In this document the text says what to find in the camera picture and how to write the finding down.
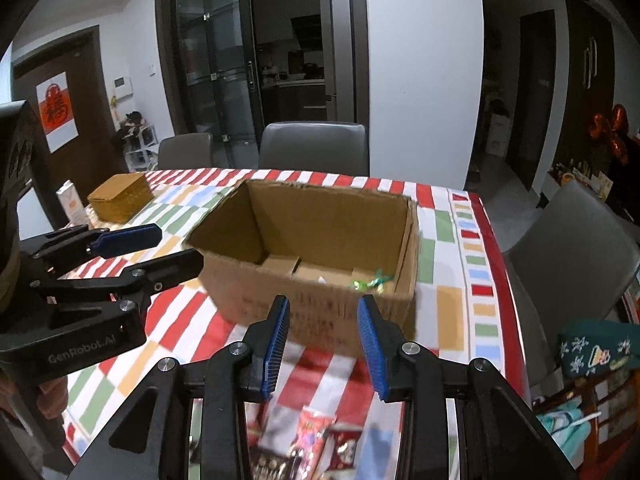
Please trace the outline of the person left hand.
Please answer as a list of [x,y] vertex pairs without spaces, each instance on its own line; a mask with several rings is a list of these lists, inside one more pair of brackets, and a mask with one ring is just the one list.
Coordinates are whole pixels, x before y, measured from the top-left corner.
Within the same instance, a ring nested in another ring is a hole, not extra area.
[[[17,419],[13,399],[22,392],[22,389],[12,380],[1,373],[1,411],[9,418]],[[38,387],[37,406],[46,419],[55,419],[61,416],[68,405],[68,377],[63,376],[44,382]]]

